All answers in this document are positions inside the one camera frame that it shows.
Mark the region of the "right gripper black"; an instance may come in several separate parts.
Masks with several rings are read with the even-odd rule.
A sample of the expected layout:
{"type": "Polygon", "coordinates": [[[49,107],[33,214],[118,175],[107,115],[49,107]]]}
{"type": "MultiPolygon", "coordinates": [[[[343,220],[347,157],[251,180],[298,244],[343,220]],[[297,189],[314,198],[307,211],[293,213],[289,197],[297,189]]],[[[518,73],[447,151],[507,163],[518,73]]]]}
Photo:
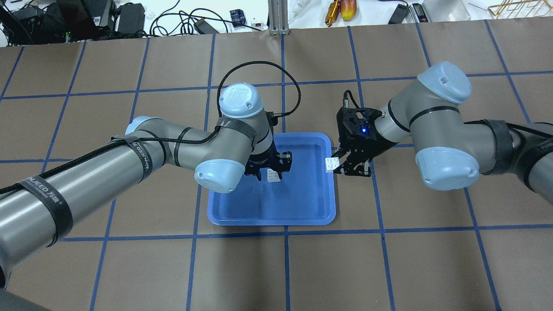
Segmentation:
{"type": "Polygon", "coordinates": [[[380,110],[360,108],[352,92],[344,91],[343,106],[337,113],[340,145],[331,157],[342,158],[347,153],[351,155],[334,170],[336,175],[372,176],[372,158],[391,149],[391,141],[376,130],[376,120],[385,116],[380,110]]]}

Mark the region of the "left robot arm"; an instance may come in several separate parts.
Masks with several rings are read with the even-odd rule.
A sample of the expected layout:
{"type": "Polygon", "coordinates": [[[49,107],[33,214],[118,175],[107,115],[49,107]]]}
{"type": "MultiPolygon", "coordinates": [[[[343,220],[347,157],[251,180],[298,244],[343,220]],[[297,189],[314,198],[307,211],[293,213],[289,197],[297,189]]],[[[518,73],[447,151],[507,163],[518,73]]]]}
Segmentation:
{"type": "Polygon", "coordinates": [[[1,189],[1,288],[16,266],[164,165],[193,171],[198,185],[221,194],[235,191],[243,175],[260,180],[263,168],[278,178],[290,171],[292,153],[274,142],[277,115],[266,112],[253,85],[219,90],[217,105],[212,132],[137,117],[105,146],[1,189]]]}

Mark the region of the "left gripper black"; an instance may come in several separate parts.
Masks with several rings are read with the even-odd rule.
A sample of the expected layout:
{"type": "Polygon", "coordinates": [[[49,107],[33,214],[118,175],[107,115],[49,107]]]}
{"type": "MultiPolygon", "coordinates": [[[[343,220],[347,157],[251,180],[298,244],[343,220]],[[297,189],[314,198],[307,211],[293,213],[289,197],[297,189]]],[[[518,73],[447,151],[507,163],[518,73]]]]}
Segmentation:
{"type": "Polygon", "coordinates": [[[262,181],[262,172],[268,168],[276,171],[280,180],[284,172],[289,172],[292,167],[292,152],[279,153],[275,144],[259,154],[251,154],[245,165],[244,175],[254,175],[258,181],[262,181]]]}

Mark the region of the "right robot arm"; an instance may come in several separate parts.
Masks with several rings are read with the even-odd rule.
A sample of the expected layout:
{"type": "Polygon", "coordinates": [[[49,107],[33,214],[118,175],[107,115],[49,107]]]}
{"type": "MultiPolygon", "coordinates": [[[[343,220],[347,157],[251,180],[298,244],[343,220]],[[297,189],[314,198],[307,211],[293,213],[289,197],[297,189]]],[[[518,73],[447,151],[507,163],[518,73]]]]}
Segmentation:
{"type": "Polygon", "coordinates": [[[551,203],[552,124],[464,122],[459,106],[471,93],[462,69],[441,61],[381,109],[350,108],[345,102],[336,115],[340,145],[334,155],[347,158],[334,173],[370,176],[365,163],[410,137],[421,179],[431,189],[462,189],[480,175],[513,174],[551,203]]]}

